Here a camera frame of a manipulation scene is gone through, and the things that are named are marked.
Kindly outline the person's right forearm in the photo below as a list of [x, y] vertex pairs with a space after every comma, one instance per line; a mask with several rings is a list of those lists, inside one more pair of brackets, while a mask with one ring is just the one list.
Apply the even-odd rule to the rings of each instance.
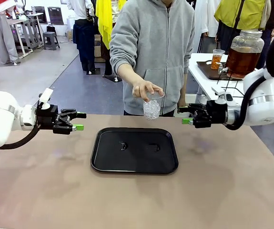
[[142, 77], [135, 73], [132, 66], [127, 63], [121, 64], [118, 67], [117, 74], [120, 78], [122, 78], [124, 81], [131, 84], [132, 86], [136, 86], [138, 83], [143, 81]]

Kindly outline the mannequin with dark brown skirt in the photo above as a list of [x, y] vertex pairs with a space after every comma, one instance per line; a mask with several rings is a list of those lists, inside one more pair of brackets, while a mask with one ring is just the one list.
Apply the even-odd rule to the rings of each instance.
[[117, 76], [113, 75], [112, 72], [112, 67], [110, 63], [110, 50], [106, 48], [102, 41], [102, 36], [101, 36], [101, 57], [105, 60], [105, 72], [104, 72], [104, 77], [107, 79], [111, 79], [113, 77], [113, 81], [118, 82], [119, 79]]

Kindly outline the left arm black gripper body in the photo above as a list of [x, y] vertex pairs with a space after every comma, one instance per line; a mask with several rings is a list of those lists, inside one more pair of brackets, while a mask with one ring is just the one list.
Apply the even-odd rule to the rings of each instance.
[[47, 110], [41, 110], [39, 104], [36, 107], [36, 127], [38, 130], [52, 130], [55, 122], [59, 121], [61, 113], [57, 105], [51, 105]]

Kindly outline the mannequin with navy trousers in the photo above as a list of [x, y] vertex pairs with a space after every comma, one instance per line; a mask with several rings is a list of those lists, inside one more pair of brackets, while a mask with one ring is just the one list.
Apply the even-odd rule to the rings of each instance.
[[87, 74], [95, 73], [94, 17], [92, 0], [67, 0], [67, 7], [75, 13], [72, 39], [79, 51], [81, 66]]

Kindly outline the person in grey hoodie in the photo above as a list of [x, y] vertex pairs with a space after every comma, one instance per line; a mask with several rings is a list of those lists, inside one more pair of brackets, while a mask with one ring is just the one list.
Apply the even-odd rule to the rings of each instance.
[[[142, 79], [164, 91], [161, 116], [172, 117], [185, 98], [193, 52], [195, 14], [186, 0], [127, 0], [112, 30], [110, 62], [117, 74], [130, 64]], [[142, 98], [123, 81], [124, 115], [143, 115]]]

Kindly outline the cardboard box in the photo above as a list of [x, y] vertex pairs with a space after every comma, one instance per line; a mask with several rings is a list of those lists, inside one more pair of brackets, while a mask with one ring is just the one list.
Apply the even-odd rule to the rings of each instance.
[[105, 60], [101, 57], [101, 35], [94, 35], [94, 57], [95, 62], [105, 62]]

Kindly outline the brown serving tray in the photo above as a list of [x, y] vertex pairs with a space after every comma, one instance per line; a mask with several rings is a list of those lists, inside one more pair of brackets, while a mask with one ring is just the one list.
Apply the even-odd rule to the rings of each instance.
[[221, 72], [221, 74], [218, 73], [217, 70], [211, 69], [211, 61], [204, 61], [204, 62], [196, 62], [198, 68], [201, 70], [201, 72], [205, 75], [207, 79], [210, 80], [237, 80], [241, 81], [243, 78], [235, 77], [233, 74], [230, 74], [228, 72]]

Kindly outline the dark grey plastic stool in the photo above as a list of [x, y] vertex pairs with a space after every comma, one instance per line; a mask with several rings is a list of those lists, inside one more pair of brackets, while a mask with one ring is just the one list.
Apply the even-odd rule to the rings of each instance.
[[45, 50], [57, 50], [57, 47], [60, 48], [57, 35], [55, 32], [44, 32], [43, 33], [43, 44]]

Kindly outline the glass dispenser jar brown tea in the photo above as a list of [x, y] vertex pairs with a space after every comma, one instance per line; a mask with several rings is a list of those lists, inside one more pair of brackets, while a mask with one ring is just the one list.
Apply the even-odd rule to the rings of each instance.
[[225, 67], [228, 69], [227, 76], [233, 79], [243, 79], [247, 74], [254, 71], [264, 41], [262, 32], [258, 30], [241, 30], [240, 34], [233, 36], [235, 31], [218, 32], [222, 49], [227, 52]]

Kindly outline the grey metal workbench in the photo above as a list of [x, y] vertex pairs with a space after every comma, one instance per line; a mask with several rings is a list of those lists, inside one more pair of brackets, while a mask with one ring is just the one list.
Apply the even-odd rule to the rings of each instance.
[[7, 19], [14, 38], [19, 59], [31, 54], [34, 49], [43, 46], [42, 32], [34, 17], [25, 19]]

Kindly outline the person's right hand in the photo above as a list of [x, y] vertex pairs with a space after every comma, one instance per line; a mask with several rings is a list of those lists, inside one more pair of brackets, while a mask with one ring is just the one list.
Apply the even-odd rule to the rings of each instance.
[[145, 102], [149, 102], [150, 98], [148, 95], [152, 96], [155, 94], [164, 96], [164, 91], [150, 81], [138, 79], [132, 83], [132, 95], [135, 98], [142, 98]]

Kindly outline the bright yellow hanging cloth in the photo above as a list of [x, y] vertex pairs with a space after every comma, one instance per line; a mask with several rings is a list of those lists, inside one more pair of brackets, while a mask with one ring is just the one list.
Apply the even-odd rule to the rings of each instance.
[[118, 16], [127, 0], [96, 0], [96, 16], [102, 41], [109, 50], [111, 34]]

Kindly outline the black plastic serving tray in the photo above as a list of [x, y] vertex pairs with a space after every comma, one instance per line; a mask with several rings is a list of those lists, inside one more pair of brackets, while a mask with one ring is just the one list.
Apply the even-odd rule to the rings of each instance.
[[167, 175], [178, 165], [172, 135], [159, 128], [104, 128], [91, 156], [92, 168], [106, 173]]

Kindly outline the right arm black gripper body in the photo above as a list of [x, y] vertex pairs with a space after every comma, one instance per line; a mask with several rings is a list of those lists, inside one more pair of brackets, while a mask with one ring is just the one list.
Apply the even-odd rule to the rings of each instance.
[[218, 104], [214, 100], [207, 101], [206, 112], [209, 116], [210, 125], [225, 124], [227, 121], [228, 106], [225, 104]]

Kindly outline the clear plastic cup with ice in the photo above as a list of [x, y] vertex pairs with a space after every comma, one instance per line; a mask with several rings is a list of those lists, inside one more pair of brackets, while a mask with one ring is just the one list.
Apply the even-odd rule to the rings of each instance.
[[219, 68], [219, 63], [221, 62], [221, 58], [224, 55], [225, 51], [221, 49], [213, 50], [213, 57], [211, 63], [211, 69], [217, 70]]
[[153, 94], [147, 92], [146, 95], [149, 101], [143, 102], [143, 114], [146, 119], [155, 120], [161, 114], [164, 95], [160, 95], [158, 92]]

